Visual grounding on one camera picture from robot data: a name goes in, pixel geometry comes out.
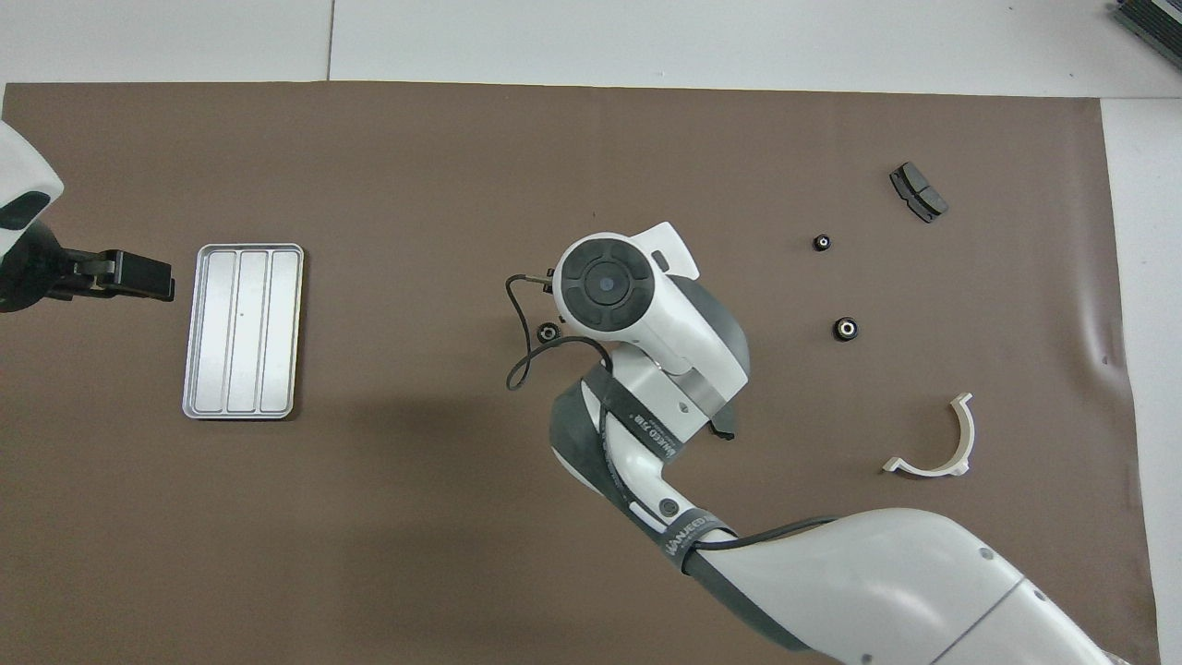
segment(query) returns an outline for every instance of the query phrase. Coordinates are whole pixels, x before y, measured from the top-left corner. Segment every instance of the brown mat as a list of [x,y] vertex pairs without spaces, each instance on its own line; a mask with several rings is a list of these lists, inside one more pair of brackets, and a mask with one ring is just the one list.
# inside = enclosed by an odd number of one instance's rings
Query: brown mat
[[[1096,100],[57,84],[9,85],[5,119],[66,183],[61,242],[171,261],[177,300],[0,320],[0,661],[829,661],[748,631],[557,464],[550,403],[592,354],[502,387],[504,278],[664,219],[754,374],[739,439],[695,439],[677,488],[747,534],[946,514],[1158,660]],[[952,204],[935,223],[888,182],[907,159]],[[181,413],[194,256],[239,241],[307,252],[288,422]],[[878,472],[947,459],[963,391],[967,476]]]

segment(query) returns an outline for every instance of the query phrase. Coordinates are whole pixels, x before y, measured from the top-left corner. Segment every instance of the small black wheel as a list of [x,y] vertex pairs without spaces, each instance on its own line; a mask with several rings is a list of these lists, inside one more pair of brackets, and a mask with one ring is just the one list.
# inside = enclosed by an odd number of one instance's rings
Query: small black wheel
[[557,322],[546,321],[538,326],[538,341],[545,345],[563,337],[563,328]]
[[833,337],[838,343],[849,343],[858,337],[858,321],[843,315],[833,321]]

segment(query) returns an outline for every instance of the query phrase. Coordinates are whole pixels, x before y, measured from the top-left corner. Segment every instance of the metal tray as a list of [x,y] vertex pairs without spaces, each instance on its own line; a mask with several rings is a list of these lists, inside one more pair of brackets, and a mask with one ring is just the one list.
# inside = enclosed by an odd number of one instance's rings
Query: metal tray
[[197,419],[278,419],[296,392],[304,249],[206,245],[197,252],[181,409]]

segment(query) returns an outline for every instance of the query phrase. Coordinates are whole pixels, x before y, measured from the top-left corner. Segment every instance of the velcro strap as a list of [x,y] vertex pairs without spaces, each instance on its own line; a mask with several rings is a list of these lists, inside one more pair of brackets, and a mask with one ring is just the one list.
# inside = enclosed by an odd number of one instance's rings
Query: velcro strap
[[583,382],[608,412],[658,459],[668,463],[681,455],[686,444],[602,365],[596,365]]
[[661,547],[661,554],[664,554],[684,574],[686,558],[689,556],[694,543],[702,540],[702,536],[714,529],[730,532],[730,528],[725,522],[709,511],[701,508],[691,508],[674,520],[673,524],[669,524],[664,530],[664,534],[657,536],[657,545]]

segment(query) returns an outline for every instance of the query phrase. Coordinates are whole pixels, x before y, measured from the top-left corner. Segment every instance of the white curved bracket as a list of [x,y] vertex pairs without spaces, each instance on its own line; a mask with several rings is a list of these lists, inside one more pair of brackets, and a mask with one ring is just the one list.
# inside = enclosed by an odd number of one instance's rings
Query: white curved bracket
[[968,471],[968,454],[973,452],[973,442],[976,439],[976,426],[973,424],[973,415],[968,411],[968,400],[973,399],[973,393],[961,393],[950,403],[956,412],[956,420],[961,425],[961,441],[956,446],[956,455],[947,463],[930,471],[916,469],[901,457],[890,458],[883,469],[886,471],[902,470],[914,476],[936,478],[939,476],[961,476]]

